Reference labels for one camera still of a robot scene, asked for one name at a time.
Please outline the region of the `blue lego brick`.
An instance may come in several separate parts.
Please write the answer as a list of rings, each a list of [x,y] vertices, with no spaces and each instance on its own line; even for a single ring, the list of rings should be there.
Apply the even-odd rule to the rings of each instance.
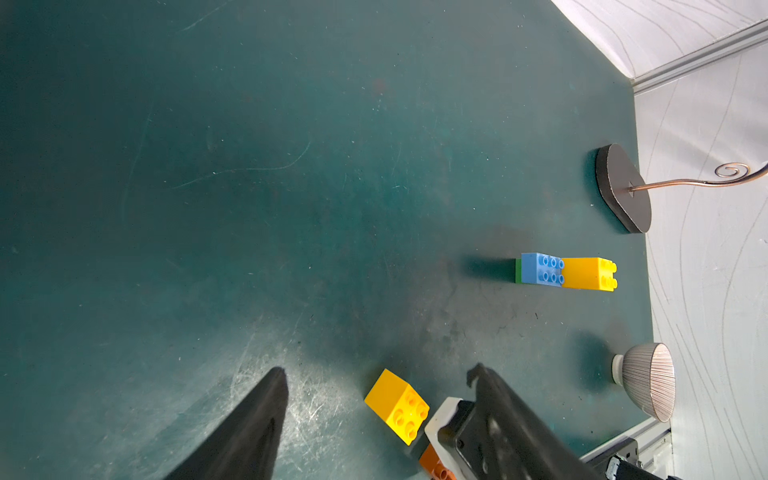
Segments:
[[[522,282],[561,288],[565,283],[562,258],[542,253],[523,253]]]

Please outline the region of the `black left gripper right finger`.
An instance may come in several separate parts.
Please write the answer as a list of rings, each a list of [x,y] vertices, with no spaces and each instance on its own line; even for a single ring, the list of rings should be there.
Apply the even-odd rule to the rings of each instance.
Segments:
[[[597,479],[494,370],[467,372],[473,401],[437,431],[437,442],[467,479]]]

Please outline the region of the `yellow lego brick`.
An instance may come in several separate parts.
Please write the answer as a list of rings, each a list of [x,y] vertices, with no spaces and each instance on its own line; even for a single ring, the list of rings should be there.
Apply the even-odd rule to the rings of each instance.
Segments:
[[[613,292],[617,265],[604,258],[564,258],[564,288]]]
[[[410,384],[384,369],[365,404],[406,444],[416,439],[430,407]]]

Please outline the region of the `green lego brick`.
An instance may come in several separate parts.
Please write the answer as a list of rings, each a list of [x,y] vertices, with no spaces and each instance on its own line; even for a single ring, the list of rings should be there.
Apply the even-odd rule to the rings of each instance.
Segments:
[[[522,282],[522,262],[521,259],[515,259],[515,283],[521,284]]]

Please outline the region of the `orange lego brick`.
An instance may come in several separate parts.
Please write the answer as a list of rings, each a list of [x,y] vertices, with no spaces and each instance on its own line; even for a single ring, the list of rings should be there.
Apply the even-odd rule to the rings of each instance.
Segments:
[[[419,459],[420,466],[429,475],[431,480],[456,480],[451,470],[441,462],[434,447],[429,444]]]

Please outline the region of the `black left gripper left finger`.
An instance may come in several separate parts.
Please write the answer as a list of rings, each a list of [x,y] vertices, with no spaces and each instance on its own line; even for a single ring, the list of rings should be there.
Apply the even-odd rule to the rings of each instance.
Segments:
[[[274,367],[169,479],[270,479],[289,401],[287,375]]]

